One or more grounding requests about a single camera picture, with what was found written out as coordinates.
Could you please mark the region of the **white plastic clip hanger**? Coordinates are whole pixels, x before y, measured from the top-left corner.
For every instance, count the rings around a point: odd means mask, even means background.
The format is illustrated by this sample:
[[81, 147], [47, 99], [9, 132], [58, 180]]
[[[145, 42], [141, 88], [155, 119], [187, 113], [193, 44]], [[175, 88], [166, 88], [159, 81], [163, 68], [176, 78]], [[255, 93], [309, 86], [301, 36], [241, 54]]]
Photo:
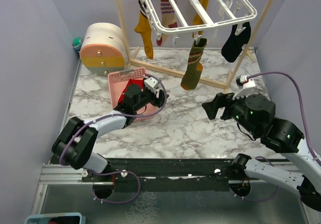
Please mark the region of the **white plastic clip hanger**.
[[156, 33], [156, 40], [160, 39], [162, 33], [168, 36], [172, 35], [174, 40], [178, 39], [179, 34], [192, 33], [193, 38], [198, 42], [205, 30], [216, 30], [220, 27], [235, 24], [237, 24], [236, 35], [239, 35], [245, 30], [245, 27], [242, 27], [243, 23], [249, 22], [257, 16], [257, 10], [249, 0], [215, 0], [218, 4], [220, 17], [217, 20], [213, 20], [207, 13], [208, 0], [188, 0], [196, 12], [194, 22], [188, 23], [177, 3], [174, 0], [169, 0], [175, 11], [178, 24], [178, 27], [170, 29], [162, 26], [162, 14], [157, 14], [151, 0], [141, 1], [146, 4], [146, 14], [150, 27]]

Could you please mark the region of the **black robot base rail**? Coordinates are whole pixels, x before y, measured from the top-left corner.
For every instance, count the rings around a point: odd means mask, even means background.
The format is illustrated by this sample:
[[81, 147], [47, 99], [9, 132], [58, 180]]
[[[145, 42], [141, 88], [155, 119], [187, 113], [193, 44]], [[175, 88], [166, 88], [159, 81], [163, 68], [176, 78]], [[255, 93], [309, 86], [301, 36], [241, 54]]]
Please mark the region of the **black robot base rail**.
[[125, 159], [110, 158], [106, 172], [89, 173], [82, 184], [93, 184], [101, 191], [177, 192], [229, 191], [230, 183], [248, 180], [245, 173], [232, 166], [232, 159]]

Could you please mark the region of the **green striped sock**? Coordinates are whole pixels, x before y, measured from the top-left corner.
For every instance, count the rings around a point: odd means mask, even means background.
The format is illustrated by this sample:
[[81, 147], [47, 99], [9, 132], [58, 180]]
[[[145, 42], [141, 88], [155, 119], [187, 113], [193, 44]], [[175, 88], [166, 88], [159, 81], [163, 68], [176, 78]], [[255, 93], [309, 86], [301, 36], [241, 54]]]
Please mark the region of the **green striped sock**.
[[198, 43], [196, 43], [196, 41], [193, 42], [189, 53], [187, 69], [181, 80], [181, 87], [184, 90], [193, 90], [199, 83], [203, 71], [203, 66], [200, 61], [206, 45], [206, 38], [200, 38]]

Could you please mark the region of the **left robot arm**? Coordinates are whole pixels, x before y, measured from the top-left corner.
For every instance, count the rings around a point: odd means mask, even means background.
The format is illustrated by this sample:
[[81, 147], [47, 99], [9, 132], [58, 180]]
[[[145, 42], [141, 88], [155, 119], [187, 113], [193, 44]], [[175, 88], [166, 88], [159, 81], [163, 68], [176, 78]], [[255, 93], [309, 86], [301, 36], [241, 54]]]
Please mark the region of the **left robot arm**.
[[61, 165], [69, 165], [75, 170], [90, 170], [98, 180], [105, 181], [110, 177], [111, 169], [107, 159], [93, 152], [96, 139], [128, 127], [137, 118], [155, 115], [156, 113], [139, 115], [137, 112], [148, 104], [162, 110], [167, 97], [164, 86], [160, 90], [150, 90], [146, 86], [131, 84], [122, 100], [109, 114], [91, 121], [83, 121], [78, 117], [69, 119], [52, 145], [52, 153], [59, 157]]

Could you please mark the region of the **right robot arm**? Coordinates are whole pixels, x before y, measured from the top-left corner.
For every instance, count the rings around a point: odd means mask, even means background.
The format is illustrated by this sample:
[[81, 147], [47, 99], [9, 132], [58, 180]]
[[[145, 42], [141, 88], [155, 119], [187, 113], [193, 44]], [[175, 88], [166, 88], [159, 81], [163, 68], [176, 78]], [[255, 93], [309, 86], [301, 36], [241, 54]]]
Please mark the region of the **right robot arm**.
[[302, 131], [292, 122], [275, 117], [274, 102], [261, 94], [235, 99], [233, 93], [218, 93], [212, 101], [203, 103], [202, 108], [210, 120], [223, 108], [222, 120], [234, 119], [253, 139], [259, 139], [261, 144], [281, 154], [300, 171], [290, 173], [238, 154], [230, 167], [235, 179], [246, 176], [267, 181], [287, 189], [299, 196], [305, 205], [320, 211], [320, 165], [308, 149]]

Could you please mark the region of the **black sock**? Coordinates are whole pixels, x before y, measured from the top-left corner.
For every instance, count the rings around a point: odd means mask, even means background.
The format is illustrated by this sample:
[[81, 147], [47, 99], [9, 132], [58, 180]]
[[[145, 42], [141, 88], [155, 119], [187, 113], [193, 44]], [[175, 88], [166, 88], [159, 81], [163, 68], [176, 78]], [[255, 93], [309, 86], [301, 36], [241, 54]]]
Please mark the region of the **black sock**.
[[239, 35], [236, 35], [237, 24], [232, 26], [231, 34], [227, 39], [226, 43], [221, 49], [221, 54], [226, 61], [232, 63], [242, 52], [243, 45], [247, 44], [251, 37], [251, 26], [250, 22], [244, 22], [242, 27], [245, 27], [245, 30], [242, 31]]

